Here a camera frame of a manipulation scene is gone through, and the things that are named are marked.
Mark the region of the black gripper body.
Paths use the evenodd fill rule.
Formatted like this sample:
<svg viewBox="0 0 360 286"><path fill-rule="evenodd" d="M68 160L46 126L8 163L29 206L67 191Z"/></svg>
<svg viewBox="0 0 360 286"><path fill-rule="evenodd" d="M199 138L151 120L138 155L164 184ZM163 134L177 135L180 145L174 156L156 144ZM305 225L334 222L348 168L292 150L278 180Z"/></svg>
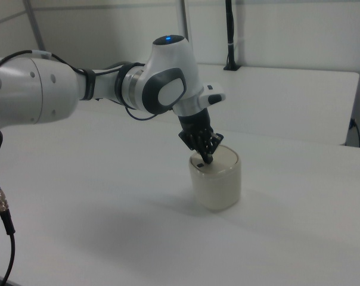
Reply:
<svg viewBox="0 0 360 286"><path fill-rule="evenodd" d="M190 150L198 151L198 138L203 139L207 144L211 139L217 139L218 146L224 138L223 135L215 133L211 127L210 116L207 109L203 109L192 116L179 116L179 122L182 128L179 137Z"/></svg>

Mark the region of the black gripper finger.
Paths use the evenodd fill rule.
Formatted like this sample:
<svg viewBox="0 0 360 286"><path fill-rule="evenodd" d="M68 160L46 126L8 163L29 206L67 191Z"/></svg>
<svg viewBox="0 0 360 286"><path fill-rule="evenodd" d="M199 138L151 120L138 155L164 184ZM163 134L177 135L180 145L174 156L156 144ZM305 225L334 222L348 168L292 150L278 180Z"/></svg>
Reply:
<svg viewBox="0 0 360 286"><path fill-rule="evenodd" d="M197 139L198 153L206 164L210 164L210 154L208 153L208 144L201 138Z"/></svg>
<svg viewBox="0 0 360 286"><path fill-rule="evenodd" d="M213 153L218 147L218 140L211 139L207 145L207 163L210 164L213 161Z"/></svg>

